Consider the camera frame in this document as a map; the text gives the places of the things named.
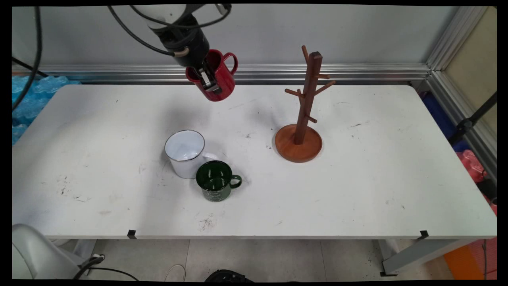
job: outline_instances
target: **white enamel mug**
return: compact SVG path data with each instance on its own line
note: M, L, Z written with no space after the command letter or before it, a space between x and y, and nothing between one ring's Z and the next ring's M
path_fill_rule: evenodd
M164 146L175 173L184 179L194 179L201 165L209 160L218 160L217 156L203 152L204 149L205 138L194 130L176 132Z

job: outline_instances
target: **green enamel mug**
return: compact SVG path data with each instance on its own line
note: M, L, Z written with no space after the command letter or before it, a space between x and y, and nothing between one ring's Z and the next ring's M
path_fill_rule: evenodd
M238 180L238 183L231 184L232 180ZM242 178L239 175L233 175L226 163L210 161L199 167L196 182L207 200L220 202L229 196L231 189L238 188L242 184Z

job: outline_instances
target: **cable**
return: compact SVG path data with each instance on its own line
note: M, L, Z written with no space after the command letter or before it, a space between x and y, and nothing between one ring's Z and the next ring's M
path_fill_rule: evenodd
M116 270L116 269L111 269L111 268L104 268L104 267L90 267L89 269L95 269L95 270L108 270L108 271L113 271L113 272L118 272L118 273L122 273L122 274L125 274L127 276L129 276L130 278L136 280L136 281L139 281L136 277L128 274L127 272L123 272L123 271L120 271L120 270Z
M175 56L175 53L173 53L173 52L161 50L161 49L156 48L156 47L148 44L147 42L141 40L138 36L134 35L134 33L132 33L131 30L129 30L129 28L127 28L127 26L125 26L125 24L120 20L120 18L118 18L118 15L116 15L115 10L113 10L113 7L108 6L108 9L109 9L109 12L111 12L111 14L113 15L113 17L115 17L115 20L118 22L118 24L120 24L120 26L127 32L127 34L129 34L131 37L133 37L136 41L140 42L143 46L145 46L153 51L159 52L161 54Z
M80 267L81 269L79 269L78 273L76 273L76 275L74 275L74 277L72 279L73 280L79 279L81 277L81 275L83 275L83 273L85 273L86 270L88 270L93 265L102 262L104 259L105 259L104 255L101 255L99 257L91 259L90 261L88 261L88 263L86 263L85 265Z
M483 240L482 248L483 248L483 256L485 259L485 269L484 269L485 272L483 274L483 279L487 280L487 240L486 239Z
M180 29L196 29L196 28L207 27L207 26L213 25L215 23L219 23L220 21L224 20L229 15L229 13L231 13L231 7L228 7L227 12L219 19L216 19L216 20L213 20L208 23L201 24L201 25L198 24L198 25L192 25L192 26L182 26L182 25L176 25L176 24L169 24L164 21L160 21L155 18L146 16L145 14L141 13L136 7L134 7L134 5L129 5L129 6L132 8L132 10L134 10L134 12L138 13L138 15L140 15L141 17L143 17L145 19L148 19L148 20L153 21L155 23L166 25L171 28L180 28Z
M24 62L22 62L22 61L18 60L17 58L15 58L15 57L13 57L13 56L12 56L11 58L12 58L12 61L13 61L13 62L15 62L15 63L19 64L20 66L22 66L22 67L24 67L24 68L26 68L26 69L28 69L28 70L33 70L33 69L34 69L33 67L31 67L31 66L29 66L29 65L25 64ZM48 74L43 73L43 72L42 72L42 71L40 71L40 70L37 70L36 72L37 72L37 74L38 74L38 75L42 75L42 76L44 76L44 77L48 77L48 76L49 76Z
M185 275L186 275L185 267L181 266L180 264L175 264L175 265L171 266L171 268L166 273L166 277L164 277L164 281L166 281L166 278L168 278L169 272L171 272L171 269L173 269L173 267L175 267L175 266L180 266L183 269L183 280L182 280L182 282L185 282Z
M18 105L21 103L23 98L25 97L26 93L28 93L28 90L30 89L30 86L32 82L34 81L35 74L37 73L37 70L39 69L39 63L41 62L41 54L42 54L42 28L41 28L41 9L39 6L35 6L35 23L37 28L37 53L35 56L35 63L34 63L34 69L32 69L30 73L30 77L28 78L28 81L25 84L25 87L21 91L21 94L18 96L14 104L12 105L12 111L18 107Z

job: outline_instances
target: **red mug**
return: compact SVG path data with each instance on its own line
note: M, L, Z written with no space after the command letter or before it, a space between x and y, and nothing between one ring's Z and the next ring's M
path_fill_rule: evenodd
M231 71L224 63L224 61L227 60L230 56L232 56L235 60L235 65ZM188 80L192 81L195 85L198 86L198 88L206 96L206 98L208 98L208 100L221 101L222 99L226 99L235 89L235 79L233 78L233 75L238 68L238 59L233 53L228 52L223 55L220 51L213 49L208 51L206 59L210 64L210 68L215 71L215 79L217 80L217 85L222 89L220 94L206 91L201 84L200 78L193 68L186 68L185 76Z

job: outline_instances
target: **tile floor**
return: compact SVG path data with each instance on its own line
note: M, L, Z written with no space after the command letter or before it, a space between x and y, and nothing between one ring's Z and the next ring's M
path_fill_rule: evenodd
M72 251L74 241L63 246ZM381 252L372 240L98 240L100 267L128 272L139 280L202 282L229 269L254 282L453 279L443 257L397 277L380 277ZM90 279L130 280L92 270Z

